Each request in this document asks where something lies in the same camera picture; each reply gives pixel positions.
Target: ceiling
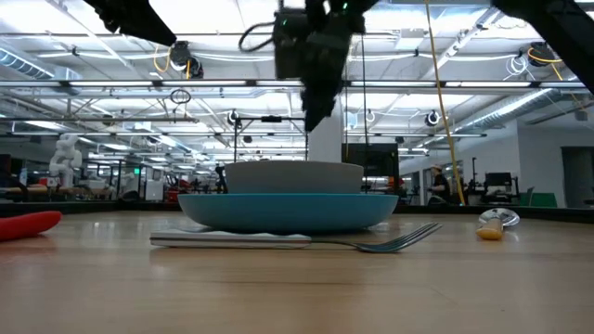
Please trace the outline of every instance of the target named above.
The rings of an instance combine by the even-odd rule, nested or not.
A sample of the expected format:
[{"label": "ceiling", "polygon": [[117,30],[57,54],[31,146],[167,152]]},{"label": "ceiling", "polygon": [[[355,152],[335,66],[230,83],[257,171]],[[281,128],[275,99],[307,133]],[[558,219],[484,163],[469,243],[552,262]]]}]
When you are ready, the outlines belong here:
[{"label": "ceiling", "polygon": [[[60,12],[49,4],[51,0],[4,0],[0,2],[0,43],[12,47],[21,55],[45,69],[65,67],[79,73],[85,80],[158,80],[184,79],[182,71],[171,66],[167,71],[155,68],[167,66],[167,50],[161,46],[119,34],[110,34],[102,21],[82,0],[63,1],[64,8],[75,19]],[[190,49],[204,68],[204,80],[230,79],[275,79],[274,50],[267,46],[253,54],[238,51],[238,39],[250,26],[274,19],[278,2],[273,0],[152,0],[151,5],[170,29],[177,34],[178,40],[190,42]],[[524,51],[531,42],[542,38],[519,19],[504,15],[489,15],[493,22],[485,25],[486,29],[474,34],[472,28],[480,19],[484,19],[488,7],[485,1],[463,1],[460,6],[432,6],[432,26],[435,33],[437,56],[452,44],[459,42],[469,31],[471,39],[459,46],[458,51],[450,53],[439,69],[443,81],[532,81],[553,80],[550,66],[535,68],[524,65],[525,58],[515,59],[520,50]],[[303,6],[303,0],[286,0],[285,6]],[[361,40],[355,37],[352,52],[346,68],[350,80],[434,80],[431,73],[431,41],[427,33],[427,21],[424,6],[419,1],[382,1],[366,13],[368,35]],[[246,39],[247,45],[255,45],[268,38],[269,30],[257,31]],[[414,57],[415,50],[419,56]],[[559,67],[564,75],[571,75],[567,69]],[[0,66],[2,80],[30,80],[16,71]],[[194,122],[153,122],[149,128],[157,132],[224,132],[232,128],[227,124],[229,111],[234,109],[243,117],[262,115],[282,115],[303,117],[298,89],[256,92],[254,88],[225,88],[224,94],[219,88],[192,88],[192,94],[201,94],[205,98],[194,98],[185,106],[176,110],[175,117],[188,117],[200,120]],[[116,117],[172,117],[176,107],[164,98],[162,103],[151,97],[148,90],[137,90],[139,98],[101,98],[91,100],[71,96],[70,109],[68,99],[51,96],[39,97],[39,92],[32,89],[15,89],[11,94],[19,94],[19,101],[34,101],[43,106],[30,112],[56,117],[67,110],[76,110],[75,117],[93,118],[113,114]],[[109,95],[97,88],[85,88],[85,93]],[[450,122],[464,122],[480,109],[499,101],[509,92],[490,90],[477,95],[473,91],[458,90],[444,94],[444,107]],[[364,96],[361,92],[342,92],[339,106],[356,114],[354,131],[363,130],[364,98],[367,108],[372,112],[371,131],[405,133],[433,133],[438,128],[428,128],[424,116],[434,109],[439,109],[439,99],[435,93],[407,92],[395,94],[389,90],[371,90]],[[5,96],[9,103],[17,100],[14,95]],[[2,109],[3,114],[23,116],[20,109]],[[86,131],[129,131],[123,129],[123,123],[106,126],[102,123],[79,122],[69,124],[70,128]],[[297,131],[300,124],[289,122],[260,123],[250,126],[250,131],[288,132]],[[21,130],[35,127],[20,124]],[[148,145],[146,138],[132,138],[127,144],[145,151],[163,149],[161,144]],[[173,138],[186,148],[199,152],[223,153],[224,138],[183,136]],[[254,138],[253,147],[304,146],[302,136],[276,138],[265,136]],[[300,159],[303,154],[288,151],[282,159]]]}]

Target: table surface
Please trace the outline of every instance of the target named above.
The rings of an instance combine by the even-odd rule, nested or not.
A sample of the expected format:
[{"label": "table surface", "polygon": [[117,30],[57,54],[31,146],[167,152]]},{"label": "table surface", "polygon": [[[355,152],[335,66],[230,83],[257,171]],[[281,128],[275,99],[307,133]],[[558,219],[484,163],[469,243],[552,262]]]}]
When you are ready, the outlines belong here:
[{"label": "table surface", "polygon": [[592,333],[594,225],[523,220],[481,241],[472,215],[399,215],[349,240],[444,227],[398,254],[182,250],[181,212],[66,216],[0,244],[3,334]]}]

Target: person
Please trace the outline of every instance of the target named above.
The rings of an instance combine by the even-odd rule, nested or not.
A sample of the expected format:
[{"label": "person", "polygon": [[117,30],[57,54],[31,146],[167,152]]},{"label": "person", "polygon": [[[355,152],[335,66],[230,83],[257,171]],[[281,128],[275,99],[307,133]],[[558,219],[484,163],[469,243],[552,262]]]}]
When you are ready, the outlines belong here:
[{"label": "person", "polygon": [[433,195],[429,198],[427,205],[444,205],[450,201],[450,189],[449,182],[446,177],[442,174],[442,166],[434,165],[431,168],[433,175],[433,186],[429,188],[429,191]]}]

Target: teal bowl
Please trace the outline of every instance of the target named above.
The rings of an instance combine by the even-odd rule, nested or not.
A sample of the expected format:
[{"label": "teal bowl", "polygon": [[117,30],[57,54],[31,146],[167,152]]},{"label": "teal bowl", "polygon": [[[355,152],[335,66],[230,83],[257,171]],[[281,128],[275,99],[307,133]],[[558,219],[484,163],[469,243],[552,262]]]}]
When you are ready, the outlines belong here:
[{"label": "teal bowl", "polygon": [[217,230],[271,233],[326,233],[383,222],[397,196],[366,194],[179,195],[190,219]]}]

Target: white robot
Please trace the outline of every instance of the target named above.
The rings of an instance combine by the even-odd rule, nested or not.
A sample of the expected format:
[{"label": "white robot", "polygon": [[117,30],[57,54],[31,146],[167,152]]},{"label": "white robot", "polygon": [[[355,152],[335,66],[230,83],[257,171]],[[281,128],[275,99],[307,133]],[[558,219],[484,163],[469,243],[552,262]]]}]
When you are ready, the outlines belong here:
[{"label": "white robot", "polygon": [[77,135],[61,135],[59,141],[56,142],[56,153],[49,162],[49,174],[54,178],[62,176],[60,186],[71,187],[73,183],[74,168],[79,168],[83,165],[83,155],[81,151],[74,148],[78,141]]}]

